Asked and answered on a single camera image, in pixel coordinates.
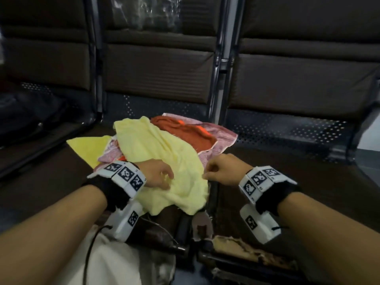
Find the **person's right hand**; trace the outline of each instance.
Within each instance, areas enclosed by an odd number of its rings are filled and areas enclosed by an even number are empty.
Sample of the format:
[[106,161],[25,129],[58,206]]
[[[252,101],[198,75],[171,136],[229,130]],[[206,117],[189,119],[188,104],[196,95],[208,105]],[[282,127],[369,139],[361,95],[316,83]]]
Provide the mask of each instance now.
[[203,179],[217,181],[223,185],[237,186],[253,167],[232,154],[220,154],[206,165]]

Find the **plastic cover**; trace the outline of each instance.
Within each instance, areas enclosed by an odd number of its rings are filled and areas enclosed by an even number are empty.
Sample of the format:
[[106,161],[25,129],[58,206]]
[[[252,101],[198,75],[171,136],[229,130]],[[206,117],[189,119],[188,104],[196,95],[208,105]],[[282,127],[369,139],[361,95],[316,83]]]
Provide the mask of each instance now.
[[117,28],[181,31],[181,0],[111,0]]

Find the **hand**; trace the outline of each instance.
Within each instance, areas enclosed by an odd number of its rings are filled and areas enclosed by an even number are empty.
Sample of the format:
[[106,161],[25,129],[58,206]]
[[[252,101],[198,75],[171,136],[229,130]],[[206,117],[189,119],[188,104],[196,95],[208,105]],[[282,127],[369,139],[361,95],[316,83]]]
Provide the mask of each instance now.
[[162,160],[150,159],[135,163],[146,178],[146,187],[159,187],[164,190],[170,189],[170,185],[165,181],[165,175],[170,179],[174,178],[172,169]]
[[223,185],[237,186],[253,167],[232,154],[220,154],[206,165],[203,179],[217,181]]

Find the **orange cloth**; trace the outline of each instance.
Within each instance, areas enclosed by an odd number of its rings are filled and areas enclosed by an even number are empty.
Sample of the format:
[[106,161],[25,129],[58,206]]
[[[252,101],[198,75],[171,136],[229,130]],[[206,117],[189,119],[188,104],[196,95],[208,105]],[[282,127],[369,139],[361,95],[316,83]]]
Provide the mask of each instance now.
[[177,136],[183,141],[189,143],[197,153],[211,149],[217,139],[201,126],[185,124],[182,120],[177,120],[167,116],[157,116],[150,120],[163,131]]

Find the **black wristband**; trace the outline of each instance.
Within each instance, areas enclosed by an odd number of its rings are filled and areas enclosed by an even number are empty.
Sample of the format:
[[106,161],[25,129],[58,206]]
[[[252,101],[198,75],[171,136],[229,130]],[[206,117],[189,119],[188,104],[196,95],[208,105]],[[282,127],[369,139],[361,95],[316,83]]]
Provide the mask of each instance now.
[[106,210],[111,212],[115,212],[116,207],[120,210],[124,209],[130,199],[123,188],[116,185],[110,178],[105,178],[98,175],[87,179],[82,184],[82,186],[86,185],[93,185],[103,192],[107,199]]
[[269,211],[278,216],[277,207],[290,193],[301,192],[298,185],[288,181],[274,183],[272,187],[266,190],[263,195],[256,201],[256,210],[259,214]]

